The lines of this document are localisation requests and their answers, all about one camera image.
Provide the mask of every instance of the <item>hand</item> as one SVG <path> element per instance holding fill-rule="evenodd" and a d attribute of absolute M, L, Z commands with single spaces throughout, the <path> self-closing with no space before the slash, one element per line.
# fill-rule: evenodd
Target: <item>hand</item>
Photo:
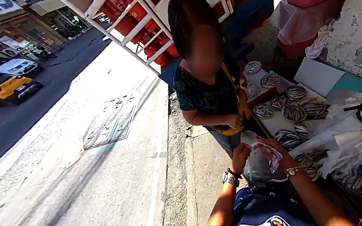
<path fill-rule="evenodd" d="M 247 158 L 251 153 L 251 146 L 246 143 L 241 143 L 234 149 L 233 161 L 231 162 L 230 170 L 238 175 L 243 173 L 243 169 L 247 162 Z"/>
<path fill-rule="evenodd" d="M 251 119 L 252 111 L 249 109 L 247 102 L 240 102 L 240 106 L 238 107 L 238 115 L 243 116 L 248 120 Z"/>
<path fill-rule="evenodd" d="M 237 129 L 243 124 L 243 117 L 235 114 L 225 116 L 226 125 L 229 125 L 233 129 Z"/>
<path fill-rule="evenodd" d="M 293 157 L 291 157 L 290 154 L 286 151 L 286 149 L 284 149 L 284 147 L 279 144 L 279 142 L 277 142 L 275 139 L 263 139 L 260 136 L 256 136 L 255 140 L 271 146 L 283 156 L 283 159 L 279 162 L 279 166 L 282 169 L 286 170 L 291 167 L 299 166 L 298 163 L 293 159 Z M 261 152 L 266 159 L 276 159 L 276 155 L 268 147 L 258 144 L 257 148 L 261 148 Z"/>

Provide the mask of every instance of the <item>road marking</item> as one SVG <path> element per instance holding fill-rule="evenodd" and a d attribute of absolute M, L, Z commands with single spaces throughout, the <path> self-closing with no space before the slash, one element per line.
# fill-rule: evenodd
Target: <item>road marking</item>
<path fill-rule="evenodd" d="M 156 200 L 157 200 L 157 189 L 158 189 L 158 177 L 160 170 L 160 161 L 159 157 L 162 147 L 162 138 L 163 138 L 163 112 L 164 112 L 164 103 L 159 98 L 158 101 L 158 110 L 156 113 L 156 133 L 157 133 L 157 144 L 156 144 L 156 152 L 157 156 L 154 160 L 154 174 L 153 174 L 153 182 L 152 182 L 152 194 L 150 195 L 150 208 L 149 208 L 149 217 L 148 217 L 148 226 L 153 226 L 154 222 L 154 213 L 156 211 Z"/>

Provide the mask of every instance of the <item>white metal railing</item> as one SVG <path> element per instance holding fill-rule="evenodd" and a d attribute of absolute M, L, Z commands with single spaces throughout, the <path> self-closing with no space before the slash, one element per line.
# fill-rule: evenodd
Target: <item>white metal railing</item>
<path fill-rule="evenodd" d="M 60 0 L 65 5 L 67 5 L 69 8 L 71 8 L 73 11 L 75 11 L 79 16 L 84 18 L 86 21 L 88 21 L 90 24 L 92 24 L 95 28 L 97 28 L 100 32 L 105 34 L 108 38 L 112 39 L 115 43 L 120 45 L 123 49 L 125 49 L 128 53 L 133 55 L 135 58 L 137 58 L 141 63 L 145 64 L 149 69 L 154 71 L 156 74 L 159 74 L 158 71 L 156 71 L 150 64 L 160 56 L 168 47 L 170 47 L 171 44 L 173 44 L 173 36 L 171 35 L 168 28 L 161 22 L 161 20 L 157 17 L 157 15 L 153 12 L 155 10 L 155 5 L 152 3 L 151 0 L 133 0 L 131 4 L 127 6 L 127 8 L 123 11 L 123 13 L 117 18 L 117 20 L 106 30 L 104 29 L 100 24 L 98 24 L 96 21 L 94 21 L 92 18 L 93 16 L 98 12 L 98 10 L 103 6 L 106 0 L 94 0 L 92 4 L 88 7 L 88 9 L 83 12 L 78 7 L 76 7 L 72 2 L 69 0 Z M 230 0 L 214 0 L 214 2 L 222 3 L 222 6 L 224 8 L 225 14 L 219 18 L 219 22 L 224 21 L 231 13 L 233 13 L 233 8 L 231 7 Z M 127 15 L 127 13 L 131 10 L 131 8 L 136 4 L 139 3 L 144 10 L 148 13 L 123 39 L 123 41 L 118 40 L 115 38 L 110 32 L 118 25 L 118 23 Z M 128 47 L 126 47 L 126 44 L 132 40 L 133 37 L 135 37 L 138 32 L 143 29 L 143 27 L 151 20 L 153 19 L 154 22 L 158 24 L 160 27 L 160 31 L 155 34 L 141 49 L 137 49 L 136 53 L 134 53 L 132 50 L 130 50 Z M 155 54 L 153 54 L 152 57 L 150 57 L 146 62 L 138 56 L 138 54 L 143 51 L 152 41 L 158 37 L 159 34 L 164 32 L 170 40 L 165 43 Z"/>

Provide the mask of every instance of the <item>dark hair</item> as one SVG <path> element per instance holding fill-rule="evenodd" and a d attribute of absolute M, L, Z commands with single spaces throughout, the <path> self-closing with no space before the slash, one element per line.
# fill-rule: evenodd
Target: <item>dark hair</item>
<path fill-rule="evenodd" d="M 194 27 L 208 24 L 222 36 L 219 20 L 206 0 L 170 0 L 168 23 L 175 47 L 184 59 L 189 54 Z"/>

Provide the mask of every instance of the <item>asphalt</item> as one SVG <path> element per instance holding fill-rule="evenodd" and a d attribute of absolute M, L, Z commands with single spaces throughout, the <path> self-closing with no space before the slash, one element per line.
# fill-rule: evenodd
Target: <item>asphalt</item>
<path fill-rule="evenodd" d="M 0 225 L 163 225 L 168 86 L 117 44 L 93 42 L 48 62 L 36 78 L 46 86 L 1 109 Z M 136 102 L 126 139 L 83 151 L 118 97 Z"/>
<path fill-rule="evenodd" d="M 72 81 L 107 46 L 104 35 L 92 28 L 69 41 L 57 58 L 43 62 L 45 69 L 34 76 L 44 88 L 20 106 L 0 108 L 0 157 L 2 157 L 51 107 L 67 93 Z"/>

